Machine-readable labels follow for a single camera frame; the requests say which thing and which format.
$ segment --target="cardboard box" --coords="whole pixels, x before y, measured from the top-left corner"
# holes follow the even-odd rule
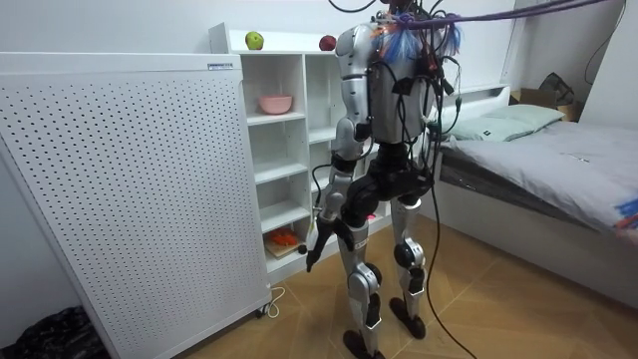
[[[512,91],[511,96],[513,101],[511,105],[524,104],[524,105],[536,105],[545,107],[552,110],[558,110],[565,114],[562,121],[575,122],[580,121],[580,115],[584,108],[581,102],[574,102],[571,105],[558,106],[556,105],[556,94],[548,91],[532,90],[532,89],[520,89],[520,91]]]

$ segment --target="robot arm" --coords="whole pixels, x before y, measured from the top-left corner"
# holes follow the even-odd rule
[[[361,158],[364,142],[372,133],[368,103],[368,64],[375,53],[372,41],[374,24],[363,24],[343,33],[337,41],[336,54],[341,69],[341,93],[346,117],[337,124],[337,136],[332,142],[332,169],[325,205],[317,215],[308,235],[307,269],[321,257],[330,236],[344,226],[340,222],[341,207],[346,202],[354,169]]]

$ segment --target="green apple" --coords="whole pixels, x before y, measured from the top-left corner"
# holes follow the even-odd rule
[[[256,31],[251,31],[246,34],[246,46],[248,50],[261,50],[263,49],[263,36]]]

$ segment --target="pink bowl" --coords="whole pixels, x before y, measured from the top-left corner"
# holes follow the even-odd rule
[[[262,96],[259,98],[259,107],[268,115],[285,114],[292,107],[292,96]]]

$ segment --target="pegboard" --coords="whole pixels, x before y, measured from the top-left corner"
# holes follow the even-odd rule
[[[239,62],[110,72],[82,59],[82,74],[0,76],[5,160],[112,355],[170,357],[269,295]]]

